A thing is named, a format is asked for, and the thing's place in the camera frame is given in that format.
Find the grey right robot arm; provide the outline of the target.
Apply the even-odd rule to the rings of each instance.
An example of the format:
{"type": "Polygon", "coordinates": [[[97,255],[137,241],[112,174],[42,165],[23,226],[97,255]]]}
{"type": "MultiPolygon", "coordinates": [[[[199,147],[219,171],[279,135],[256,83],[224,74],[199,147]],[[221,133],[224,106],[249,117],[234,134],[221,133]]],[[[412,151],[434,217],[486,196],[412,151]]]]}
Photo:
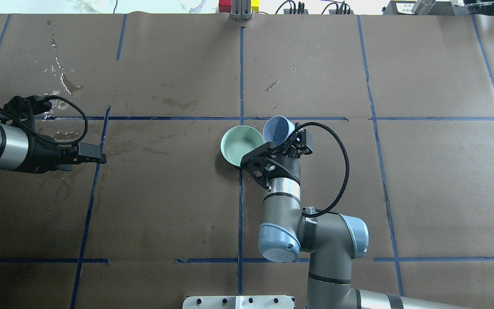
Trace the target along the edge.
{"type": "Polygon", "coordinates": [[[264,258],[289,263],[300,252],[310,253],[307,309],[451,309],[453,305],[418,300],[351,286],[352,262],[363,258],[369,245],[366,223],[333,211],[349,180],[349,157],[338,135],[329,127],[308,122],[294,124],[272,117],[264,126],[264,143],[245,154],[241,167],[266,190],[262,202],[258,248],[264,258]],[[337,141],[345,176],[337,197],[325,209],[301,204],[300,157],[313,152],[307,127],[326,130],[337,141]]]}

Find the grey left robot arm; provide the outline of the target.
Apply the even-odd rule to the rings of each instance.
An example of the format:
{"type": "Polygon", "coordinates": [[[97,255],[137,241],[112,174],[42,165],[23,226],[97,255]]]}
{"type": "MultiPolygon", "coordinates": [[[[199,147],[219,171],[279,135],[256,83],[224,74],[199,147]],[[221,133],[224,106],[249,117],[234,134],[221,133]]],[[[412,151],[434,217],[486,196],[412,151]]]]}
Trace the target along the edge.
{"type": "MultiPolygon", "coordinates": [[[[35,131],[33,116],[26,122],[13,121],[5,124],[11,117],[0,112],[0,171],[42,175],[47,172],[72,170],[79,164],[106,164],[106,155],[99,146],[81,142],[84,136],[74,141],[61,143],[47,135],[35,131]]],[[[19,197],[33,191],[32,185],[22,179],[12,179],[11,184],[0,184],[0,205],[10,207],[11,199],[5,196],[19,197]]]]}

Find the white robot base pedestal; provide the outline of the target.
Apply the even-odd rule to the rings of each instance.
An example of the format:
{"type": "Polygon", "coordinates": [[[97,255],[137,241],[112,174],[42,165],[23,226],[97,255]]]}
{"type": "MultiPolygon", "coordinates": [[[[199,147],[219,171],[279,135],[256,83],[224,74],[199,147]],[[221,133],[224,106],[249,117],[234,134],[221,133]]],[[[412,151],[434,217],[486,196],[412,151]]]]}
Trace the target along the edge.
{"type": "Polygon", "coordinates": [[[294,297],[288,295],[239,295],[187,297],[183,309],[294,309],[294,297]]]}

